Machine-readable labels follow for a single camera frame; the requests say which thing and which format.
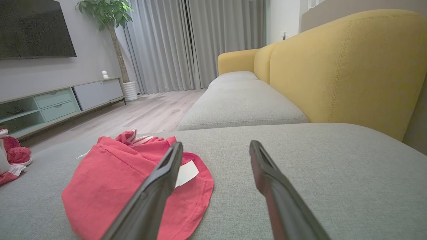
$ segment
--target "red and white clothing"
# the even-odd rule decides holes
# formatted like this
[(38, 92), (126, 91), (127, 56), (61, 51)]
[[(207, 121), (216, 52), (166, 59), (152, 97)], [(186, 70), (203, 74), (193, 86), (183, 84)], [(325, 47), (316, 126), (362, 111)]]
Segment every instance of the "red and white clothing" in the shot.
[[(100, 137), (62, 193), (72, 230), (83, 239), (100, 239), (174, 142), (175, 137), (136, 138), (136, 130), (116, 139)], [(168, 198), (158, 239), (187, 239), (209, 205), (212, 176), (197, 155), (184, 152), (182, 164), (189, 161), (199, 174)]]
[(7, 129), (0, 130), (0, 186), (17, 179), (32, 161), (31, 150), (21, 147), (8, 133)]

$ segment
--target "white cabinet door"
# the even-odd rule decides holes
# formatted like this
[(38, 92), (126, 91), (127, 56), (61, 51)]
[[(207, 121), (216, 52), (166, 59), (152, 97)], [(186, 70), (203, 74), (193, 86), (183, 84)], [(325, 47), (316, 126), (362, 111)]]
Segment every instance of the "white cabinet door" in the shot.
[(119, 79), (106, 80), (104, 82), (104, 94), (107, 101), (123, 97), (122, 88), (120, 87)]
[(74, 91), (76, 92), (77, 99), (82, 110), (86, 110), (109, 101), (104, 91), (103, 82), (93, 82), (75, 86)]

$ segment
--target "tv stand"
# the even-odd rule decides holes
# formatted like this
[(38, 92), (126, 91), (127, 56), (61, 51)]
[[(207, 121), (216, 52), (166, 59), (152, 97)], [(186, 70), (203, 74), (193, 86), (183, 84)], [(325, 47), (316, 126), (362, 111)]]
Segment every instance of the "tv stand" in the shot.
[(110, 77), (0, 101), (0, 130), (21, 139), (72, 117), (123, 100), (120, 78)]

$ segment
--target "television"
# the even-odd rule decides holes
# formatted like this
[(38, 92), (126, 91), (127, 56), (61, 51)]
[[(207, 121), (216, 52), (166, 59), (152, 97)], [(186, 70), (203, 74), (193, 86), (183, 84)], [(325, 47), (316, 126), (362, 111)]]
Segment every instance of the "television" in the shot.
[(76, 57), (59, 2), (0, 0), (0, 59)]

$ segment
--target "white tag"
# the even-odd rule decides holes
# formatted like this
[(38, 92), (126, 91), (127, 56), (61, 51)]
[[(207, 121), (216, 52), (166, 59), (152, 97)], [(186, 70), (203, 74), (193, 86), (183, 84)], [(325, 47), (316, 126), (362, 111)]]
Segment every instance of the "white tag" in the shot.
[(180, 166), (178, 170), (178, 177), (176, 179), (175, 188), (184, 185), (184, 183), (193, 179), (198, 173), (199, 170), (197, 169), (196, 165), (192, 160)]

